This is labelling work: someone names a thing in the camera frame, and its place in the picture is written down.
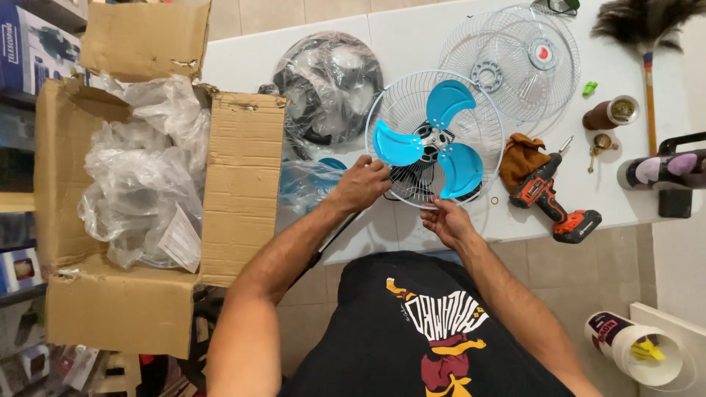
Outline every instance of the wire fan grille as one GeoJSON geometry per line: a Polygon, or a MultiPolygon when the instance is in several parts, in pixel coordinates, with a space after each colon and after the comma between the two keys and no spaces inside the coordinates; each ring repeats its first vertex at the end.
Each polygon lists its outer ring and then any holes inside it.
{"type": "Polygon", "coordinates": [[[578,87],[579,54],[566,25],[542,7],[518,5],[468,17],[449,35],[439,68],[477,81],[509,117],[537,122],[555,115],[578,87]],[[539,64],[534,51],[543,48],[551,61],[539,64]]]}
{"type": "MultiPolygon", "coordinates": [[[[422,138],[431,132],[426,118],[426,102],[437,83],[456,80],[465,84],[472,93],[477,106],[465,109],[453,118],[442,139],[463,143],[473,148],[483,160],[484,174],[481,184],[474,191],[456,198],[458,203],[475,199],[487,191],[498,174],[500,160],[505,148],[503,127],[498,110],[485,92],[467,78],[448,71],[422,71],[405,76],[388,85],[373,105],[366,126],[366,152],[377,159],[373,148],[373,130],[383,120],[398,134],[416,134],[422,138]]],[[[413,206],[430,203],[443,190],[445,175],[436,162],[434,148],[425,148],[421,160],[405,166],[389,166],[393,187],[390,192],[413,206]]]]}

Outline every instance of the black t-shirt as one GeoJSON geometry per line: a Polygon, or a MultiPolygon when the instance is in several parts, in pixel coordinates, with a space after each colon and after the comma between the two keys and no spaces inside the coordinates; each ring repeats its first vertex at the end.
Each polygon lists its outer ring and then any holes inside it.
{"type": "Polygon", "coordinates": [[[573,394],[488,310],[463,267],[400,251],[345,267],[325,335],[280,396],[573,394]]]}

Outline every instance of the floor tile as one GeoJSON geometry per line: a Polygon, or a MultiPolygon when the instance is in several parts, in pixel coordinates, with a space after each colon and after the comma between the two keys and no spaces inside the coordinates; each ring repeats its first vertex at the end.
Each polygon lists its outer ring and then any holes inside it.
{"type": "Polygon", "coordinates": [[[657,285],[654,274],[654,242],[652,241],[652,224],[647,223],[635,227],[638,248],[638,273],[640,283],[657,285]]]}
{"type": "Polygon", "coordinates": [[[306,23],[369,13],[370,0],[304,0],[306,23]]]}
{"type": "Polygon", "coordinates": [[[601,310],[630,318],[630,304],[640,301],[640,283],[601,283],[601,310]]]}
{"type": "Polygon", "coordinates": [[[598,283],[594,236],[580,244],[562,244],[551,237],[527,240],[527,265],[531,289],[598,283]]]}
{"type": "Polygon", "coordinates": [[[658,309],[657,287],[654,285],[640,284],[640,303],[658,309]]]}
{"type": "Polygon", "coordinates": [[[525,240],[492,244],[491,248],[522,284],[525,286],[530,284],[530,275],[527,269],[527,242],[525,240]]]}
{"type": "Polygon", "coordinates": [[[635,227],[597,230],[593,238],[601,283],[631,283],[638,280],[638,251],[635,227]]]}
{"type": "Polygon", "coordinates": [[[578,347],[586,376],[604,397],[638,397],[638,384],[586,342],[578,347]]]}
{"type": "Polygon", "coordinates": [[[328,303],[325,266],[314,266],[287,291],[280,306],[328,303]]]}
{"type": "Polygon", "coordinates": [[[543,288],[532,292],[554,313],[575,344],[584,342],[586,320],[602,310],[601,297],[594,286],[543,288]]]}
{"type": "Polygon", "coordinates": [[[240,0],[243,35],[306,24],[304,0],[240,0]]]}
{"type": "Polygon", "coordinates": [[[208,41],[240,36],[240,1],[212,0],[208,41]]]}
{"type": "Polygon", "coordinates": [[[335,263],[324,266],[326,269],[326,289],[328,290],[328,301],[338,301],[338,283],[341,281],[341,272],[348,263],[335,263]]]}
{"type": "Polygon", "coordinates": [[[282,374],[291,375],[321,340],[331,318],[328,303],[278,306],[282,374]]]}
{"type": "Polygon", "coordinates": [[[399,8],[423,6],[424,4],[438,3],[438,0],[371,0],[374,13],[378,11],[397,10],[399,8]]]}

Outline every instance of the box flap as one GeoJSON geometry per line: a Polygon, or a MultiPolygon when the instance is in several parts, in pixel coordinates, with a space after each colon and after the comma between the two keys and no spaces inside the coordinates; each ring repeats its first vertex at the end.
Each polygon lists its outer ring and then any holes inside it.
{"type": "Polygon", "coordinates": [[[40,261],[53,267],[105,251],[86,234],[76,207],[93,183],[83,166],[90,137],[103,121],[124,121],[127,104],[79,81],[47,80],[37,99],[35,205],[40,261]]]}
{"type": "Polygon", "coordinates": [[[181,74],[201,77],[210,3],[92,2],[79,64],[136,83],[181,74]]]}
{"type": "Polygon", "coordinates": [[[47,341],[127,353],[189,356],[196,275],[93,255],[49,279],[47,341]]]}
{"type": "Polygon", "coordinates": [[[286,98],[213,98],[201,280],[228,287],[275,234],[286,98]]]}

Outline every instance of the rag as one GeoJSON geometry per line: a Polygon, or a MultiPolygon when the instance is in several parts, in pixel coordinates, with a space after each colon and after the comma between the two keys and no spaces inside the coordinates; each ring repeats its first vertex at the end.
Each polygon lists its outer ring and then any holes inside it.
{"type": "Polygon", "coordinates": [[[549,161],[549,155],[540,153],[545,149],[541,139],[530,139],[524,134],[515,133],[505,145],[503,160],[500,163],[500,179],[510,193],[524,182],[532,171],[549,161]]]}

